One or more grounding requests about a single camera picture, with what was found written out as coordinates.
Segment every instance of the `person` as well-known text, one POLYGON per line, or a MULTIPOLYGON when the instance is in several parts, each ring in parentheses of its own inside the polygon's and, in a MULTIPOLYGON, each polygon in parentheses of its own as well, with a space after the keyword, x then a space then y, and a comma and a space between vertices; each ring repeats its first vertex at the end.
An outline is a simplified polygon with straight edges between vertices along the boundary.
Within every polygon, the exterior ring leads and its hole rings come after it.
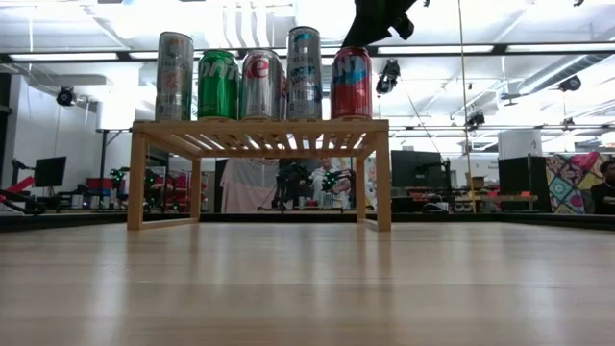
POLYGON ((600 165, 600 173, 604 177, 604 182, 591 188, 596 207, 594 213, 615 215, 615 161, 603 162, 600 165))
MULTIPOLYGON (((323 180, 325 178, 325 173, 335 173, 338 172, 339 169, 336 169, 332 166, 331 158, 323 158, 320 160, 320 167, 316 168, 311 174, 309 178, 311 179, 311 188, 313 189, 313 199, 319 201, 322 204, 324 198, 323 195, 328 191, 323 191, 323 180)), ((334 208, 343 208, 347 209, 349 207, 348 201, 348 191, 351 189, 350 180, 347 178, 342 178, 337 181, 335 186, 331 191, 329 191, 333 195, 333 207, 334 208)))

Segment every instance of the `floor board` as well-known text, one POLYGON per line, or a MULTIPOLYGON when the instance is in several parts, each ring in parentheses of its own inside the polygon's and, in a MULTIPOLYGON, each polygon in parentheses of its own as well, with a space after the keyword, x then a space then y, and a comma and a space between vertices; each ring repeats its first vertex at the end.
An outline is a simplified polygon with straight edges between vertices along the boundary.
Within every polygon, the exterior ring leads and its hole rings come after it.
POLYGON ((615 234, 499 223, 0 234, 0 345, 615 344, 615 234))

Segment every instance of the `green can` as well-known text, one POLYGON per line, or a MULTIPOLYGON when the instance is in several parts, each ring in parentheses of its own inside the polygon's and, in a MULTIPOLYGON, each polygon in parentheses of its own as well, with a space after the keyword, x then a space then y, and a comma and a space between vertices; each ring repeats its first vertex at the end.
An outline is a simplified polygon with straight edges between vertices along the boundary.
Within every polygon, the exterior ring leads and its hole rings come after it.
POLYGON ((198 113, 205 117, 237 119, 239 65, 234 54, 210 49, 199 60, 198 113))

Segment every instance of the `computer monitor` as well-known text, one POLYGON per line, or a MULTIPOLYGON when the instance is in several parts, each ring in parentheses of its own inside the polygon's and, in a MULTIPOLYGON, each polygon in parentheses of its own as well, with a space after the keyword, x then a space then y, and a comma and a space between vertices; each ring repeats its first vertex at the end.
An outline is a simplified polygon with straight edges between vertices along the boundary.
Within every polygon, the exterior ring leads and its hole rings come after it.
POLYGON ((439 153, 407 150, 391 151, 394 187, 445 187, 444 172, 439 153))
POLYGON ((37 160, 35 187, 62 186, 65 168, 66 157, 37 160))

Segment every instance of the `stand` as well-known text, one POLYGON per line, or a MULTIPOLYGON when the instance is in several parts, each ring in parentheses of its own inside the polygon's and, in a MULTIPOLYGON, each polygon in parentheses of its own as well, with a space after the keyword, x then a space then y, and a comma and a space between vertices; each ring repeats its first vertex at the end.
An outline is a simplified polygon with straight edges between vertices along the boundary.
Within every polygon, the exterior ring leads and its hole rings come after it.
POLYGON ((136 121, 133 126, 128 229, 143 230, 199 222, 201 158, 357 158, 357 222, 391 231, 388 120, 313 121, 136 121), (316 146, 322 137, 323 144, 316 146), (304 147, 303 139, 309 142, 304 147), (152 145, 192 160, 190 218, 143 222, 145 154, 152 145), (365 218, 364 161, 376 151, 378 222, 365 218))

